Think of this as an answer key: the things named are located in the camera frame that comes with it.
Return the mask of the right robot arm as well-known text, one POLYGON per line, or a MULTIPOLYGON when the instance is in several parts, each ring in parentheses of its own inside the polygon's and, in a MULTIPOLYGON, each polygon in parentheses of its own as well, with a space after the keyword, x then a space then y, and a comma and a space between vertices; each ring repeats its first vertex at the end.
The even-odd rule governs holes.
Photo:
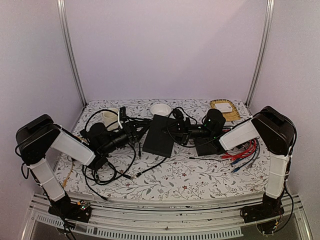
POLYGON ((190 118, 184 118, 179 108, 175 108, 172 114, 176 121, 166 124, 165 130, 174 142, 183 147, 188 146, 189 140, 205 139, 203 145, 214 143, 219 150, 227 152, 246 142, 262 139, 270 156, 265 195, 278 199, 284 192, 290 173, 288 166, 297 141, 297 129, 288 117, 266 106, 224 131, 226 119, 215 108, 207 111, 201 124, 191 124, 190 118))

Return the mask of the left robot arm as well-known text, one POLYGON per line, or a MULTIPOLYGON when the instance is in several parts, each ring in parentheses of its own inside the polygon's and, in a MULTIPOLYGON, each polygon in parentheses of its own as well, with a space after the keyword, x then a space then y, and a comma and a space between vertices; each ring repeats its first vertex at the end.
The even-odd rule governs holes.
POLYGON ((75 211, 74 205, 63 198, 66 192, 46 160, 47 152, 54 149, 97 171, 108 162, 109 154, 125 145, 139 142, 150 125, 151 119, 148 118, 127 119, 120 129, 109 131, 104 123, 97 122, 89 130, 80 132, 84 138, 80 140, 54 123, 49 115, 43 114, 17 131, 16 150, 38 184, 55 202, 55 209, 63 217, 70 217, 75 211))

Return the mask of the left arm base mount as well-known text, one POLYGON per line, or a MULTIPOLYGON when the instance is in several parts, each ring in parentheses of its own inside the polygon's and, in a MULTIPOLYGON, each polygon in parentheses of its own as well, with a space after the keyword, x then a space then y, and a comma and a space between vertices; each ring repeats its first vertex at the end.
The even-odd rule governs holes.
POLYGON ((75 203, 66 195, 57 201, 51 200, 48 213, 63 220, 88 223, 92 214, 92 208, 88 202, 80 200, 75 203))

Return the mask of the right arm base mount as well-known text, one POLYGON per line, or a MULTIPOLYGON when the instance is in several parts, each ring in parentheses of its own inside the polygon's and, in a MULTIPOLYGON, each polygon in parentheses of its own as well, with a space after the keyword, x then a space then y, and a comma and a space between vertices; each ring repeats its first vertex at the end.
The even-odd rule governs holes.
POLYGON ((257 221, 273 218, 273 220, 259 223, 257 229, 264 235, 272 235, 278 228, 279 220, 276 217, 282 218, 285 213, 280 198, 271 198, 263 195, 262 203, 244 206, 240 210, 240 216, 245 223, 252 223, 257 221))

